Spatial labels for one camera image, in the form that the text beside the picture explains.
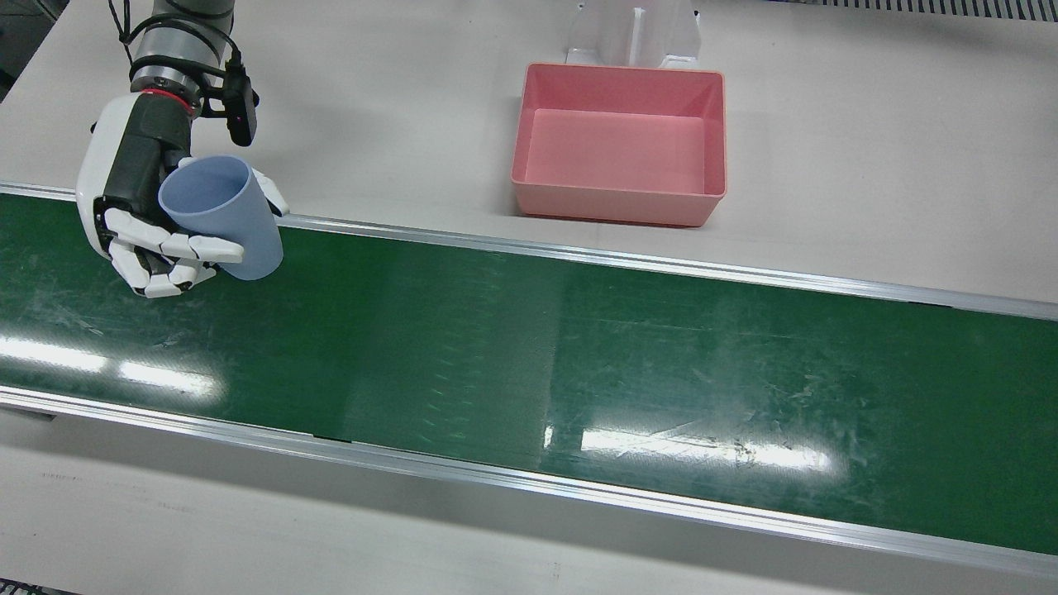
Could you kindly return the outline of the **black and white right hand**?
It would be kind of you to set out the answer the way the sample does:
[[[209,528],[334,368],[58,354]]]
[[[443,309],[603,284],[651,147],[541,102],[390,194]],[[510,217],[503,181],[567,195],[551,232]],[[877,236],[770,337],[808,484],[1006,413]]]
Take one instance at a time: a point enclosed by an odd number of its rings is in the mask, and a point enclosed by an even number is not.
[[[142,298],[187,293],[218,272],[258,281],[281,264],[275,181],[237,155],[193,157],[191,112],[169,92],[110,101],[75,199],[84,234]]]

